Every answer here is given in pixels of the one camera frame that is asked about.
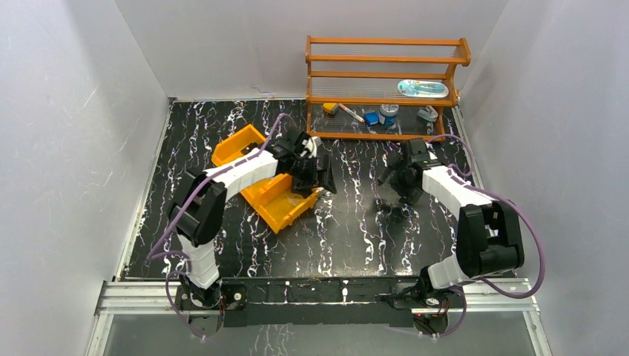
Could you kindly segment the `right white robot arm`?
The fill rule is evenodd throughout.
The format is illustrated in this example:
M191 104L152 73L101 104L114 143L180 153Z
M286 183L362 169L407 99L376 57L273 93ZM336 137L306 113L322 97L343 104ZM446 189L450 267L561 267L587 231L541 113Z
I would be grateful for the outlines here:
M457 219L455 251L422 268L412 294L425 306L436 307L446 299L447 289L455 285L523 266L519 217L513 208L455 177L423 139L403 141L400 148L400 153L388 158L378 184L388 182L400 201L408 205L428 194Z

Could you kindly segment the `orange wooden shelf rack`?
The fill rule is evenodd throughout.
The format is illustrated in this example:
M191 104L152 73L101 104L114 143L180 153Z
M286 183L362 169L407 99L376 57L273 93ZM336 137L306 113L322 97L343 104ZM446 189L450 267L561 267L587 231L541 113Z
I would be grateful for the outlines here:
M401 141L428 139L445 133L444 111L458 104L455 72L470 65L472 54L465 38L378 39L316 37L306 40L306 130L326 139ZM404 96L397 84L403 79L442 82L449 95L442 99ZM395 126L368 126L339 108L334 116L323 112L323 103L342 103L362 116L379 113L382 104L399 105ZM435 122L418 117L433 106Z

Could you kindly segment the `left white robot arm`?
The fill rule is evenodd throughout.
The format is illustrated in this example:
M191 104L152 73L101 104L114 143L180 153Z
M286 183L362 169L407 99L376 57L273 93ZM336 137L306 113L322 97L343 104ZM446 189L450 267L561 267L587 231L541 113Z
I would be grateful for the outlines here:
M212 309L223 298L215 240L232 197L243 196L277 234L313 208L320 191L336 193L332 158L321 146L296 128L265 138L247 125L217 145L213 168L185 174L169 219L188 259L180 279L195 306Z

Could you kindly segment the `yellow three-compartment bin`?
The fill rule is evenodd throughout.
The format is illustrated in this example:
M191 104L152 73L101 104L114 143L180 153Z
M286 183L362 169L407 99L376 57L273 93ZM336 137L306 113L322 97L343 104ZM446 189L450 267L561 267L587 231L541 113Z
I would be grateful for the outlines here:
M248 124L215 146L211 162L216 167L233 162L248 154L250 145L262 145L265 139L252 124ZM303 196L292 191L292 183L291 176L280 174L240 191L240 195L275 234L292 225L300 215L313 208L322 191L321 188L313 188L307 196Z

